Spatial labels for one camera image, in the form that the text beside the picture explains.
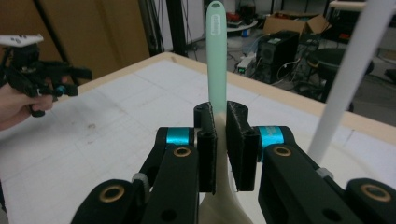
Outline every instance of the black stand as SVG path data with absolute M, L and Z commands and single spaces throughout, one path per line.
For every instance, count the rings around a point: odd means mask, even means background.
M 166 6 L 168 8 L 169 26 L 171 29 L 174 52 L 178 55 L 189 57 L 186 48 L 181 0 L 166 0 Z

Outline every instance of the white table surface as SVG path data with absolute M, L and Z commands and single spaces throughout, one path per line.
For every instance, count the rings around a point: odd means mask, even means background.
M 169 53 L 79 90 L 45 117 L 0 132 L 9 223 L 70 222 L 96 185 L 131 180 L 159 127 L 192 127 L 193 108 L 208 98 L 205 66 Z M 289 126 L 303 149 L 323 108 L 237 75 L 229 75 L 228 100 L 247 105 L 251 126 Z M 341 187 L 351 178 L 371 177 L 396 188 L 395 133 L 394 127 L 346 113 L 321 165 Z M 263 223 L 257 191 L 240 192 L 238 198 L 253 222 Z

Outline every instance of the hand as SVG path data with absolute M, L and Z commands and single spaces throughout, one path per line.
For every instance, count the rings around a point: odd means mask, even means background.
M 0 88 L 0 131 L 10 128 L 30 117 L 34 111 L 52 109 L 52 96 L 42 95 L 30 98 L 11 88 L 8 84 Z

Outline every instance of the cyan band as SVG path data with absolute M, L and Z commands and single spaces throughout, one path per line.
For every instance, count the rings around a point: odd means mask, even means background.
M 166 143 L 175 145 L 188 145 L 189 128 L 168 128 Z
M 283 139 L 283 133 L 277 126 L 260 126 L 259 131 L 262 137 L 262 151 L 272 144 L 285 143 L 285 140 Z M 263 161 L 263 155 L 264 153 L 262 153 L 260 162 Z

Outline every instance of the white pole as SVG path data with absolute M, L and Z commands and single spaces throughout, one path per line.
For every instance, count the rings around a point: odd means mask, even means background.
M 389 24 L 395 3 L 395 0 L 368 0 L 359 17 L 314 139 L 308 149 L 308 156 L 317 163 L 321 162 L 326 153 L 332 136 L 361 83 L 367 65 L 372 60 L 375 49 Z

